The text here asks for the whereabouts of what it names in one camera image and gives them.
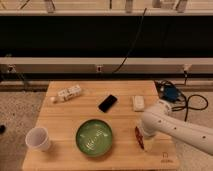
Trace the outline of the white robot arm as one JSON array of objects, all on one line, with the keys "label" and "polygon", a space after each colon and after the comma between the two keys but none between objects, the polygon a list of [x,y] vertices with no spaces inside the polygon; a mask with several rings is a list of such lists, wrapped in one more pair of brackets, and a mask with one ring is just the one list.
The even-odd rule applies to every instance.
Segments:
[{"label": "white robot arm", "polygon": [[158,101],[142,112],[140,126],[144,139],[162,132],[213,156],[213,129],[172,118],[171,106]]}]

